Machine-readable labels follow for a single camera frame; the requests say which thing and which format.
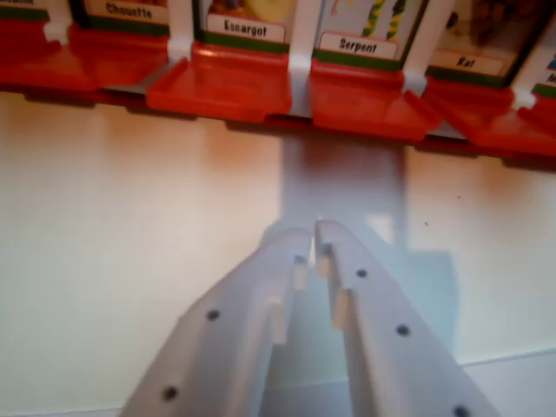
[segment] green stripe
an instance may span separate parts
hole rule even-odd
[[[246,37],[229,36],[207,31],[202,34],[200,40],[205,43],[212,43],[213,45],[241,48],[242,50],[257,50],[259,52],[269,52],[271,54],[283,54],[289,51],[289,45],[285,43],[259,41]]]
[[[544,84],[537,84],[533,88],[533,93],[537,93],[539,96],[548,98],[556,98],[556,87],[551,87],[550,85]]]
[[[165,36],[170,34],[168,25],[157,23],[133,22],[111,17],[90,17],[90,27],[103,30],[140,33],[143,35]]]
[[[342,54],[329,50],[314,50],[313,57],[323,63],[340,63],[354,67],[385,71],[401,70],[401,62],[391,59],[369,58],[368,56]]]
[[[506,86],[506,78],[503,76],[487,76],[485,74],[459,71],[457,69],[428,67],[427,75],[439,80],[484,85],[487,87],[494,87],[496,89]]]
[[[49,12],[44,9],[0,6],[0,19],[49,20]]]

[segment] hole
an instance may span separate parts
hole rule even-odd
[[[448,22],[446,23],[446,29],[452,29],[453,26],[460,20],[460,17],[457,13],[453,13],[450,15]]]
[[[397,328],[396,328],[396,332],[398,332],[398,334],[400,336],[409,336],[409,334],[411,333],[411,330],[409,330],[409,327],[406,326],[405,324],[400,324]]]
[[[467,408],[463,406],[457,406],[456,408],[454,408],[453,415],[455,417],[471,417],[471,413],[469,413],[469,410],[467,410]]]
[[[220,317],[220,311],[218,310],[210,310],[207,313],[207,320],[208,321],[214,321],[216,320],[218,317]]]
[[[165,387],[162,390],[162,399],[165,401],[172,401],[177,397],[178,391],[176,387]]]

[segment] white plastic piece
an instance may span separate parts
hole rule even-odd
[[[177,322],[121,416],[258,416],[311,239],[305,230],[280,235],[211,288]]]
[[[354,417],[497,416],[380,263],[337,222],[318,221],[330,310],[343,331]]]
[[[422,96],[427,87],[425,72],[433,59],[436,46],[444,33],[446,22],[452,13],[455,0],[429,0],[409,54],[403,64],[406,78],[403,90],[411,90]]]
[[[536,102],[533,87],[542,79],[556,51],[556,18],[553,17],[536,46],[529,53],[510,88],[513,91],[512,109],[531,109]]]
[[[105,89],[112,89],[114,91],[122,91],[125,93],[134,93],[134,94],[147,94],[147,89],[149,89],[150,85],[153,84],[158,78],[163,76],[172,66],[172,63],[167,63],[163,67],[157,69],[152,74],[146,76],[142,81],[137,84],[114,84],[108,85],[104,87]]]
[[[68,29],[73,22],[70,2],[67,0],[46,0],[46,10],[50,21],[44,25],[44,37],[48,42],[58,41],[68,44]]]
[[[321,15],[321,0],[298,0],[289,45],[288,71],[292,86],[292,116],[311,117],[308,78],[314,39]]]
[[[430,130],[427,134],[430,136],[440,136],[440,137],[449,137],[451,139],[461,139],[462,141],[466,140],[466,137],[463,136],[463,134],[459,130],[457,130],[446,120],[443,120],[438,128],[436,128],[435,130]]]
[[[168,59],[177,63],[183,58],[191,59],[191,47],[195,40],[193,7],[191,1],[168,0],[170,39]]]

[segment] white plastic arm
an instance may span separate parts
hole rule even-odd
[[[286,342],[294,288],[304,287],[311,239],[304,230],[276,237],[197,301],[121,416],[257,416],[272,346]]]
[[[519,109],[520,107],[531,109],[535,105],[536,98],[532,93],[533,87],[542,80],[555,52],[556,15],[553,15],[536,46],[512,81],[513,109]]]
[[[337,222],[318,221],[317,261],[343,330],[354,417],[494,417],[400,287]]]

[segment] white surface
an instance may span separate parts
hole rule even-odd
[[[556,408],[553,382],[556,354],[481,363],[464,368],[501,417],[552,417]],[[50,417],[116,417],[119,408]],[[347,381],[305,387],[270,389],[265,393],[261,417],[348,417],[351,399]]]
[[[555,211],[554,174],[493,158],[2,93],[0,415],[120,407],[179,314],[318,215],[374,251],[459,362],[555,348]],[[345,377],[325,361],[341,345],[326,300],[308,299],[289,331],[321,326],[298,341],[319,354],[283,354],[277,387]]]

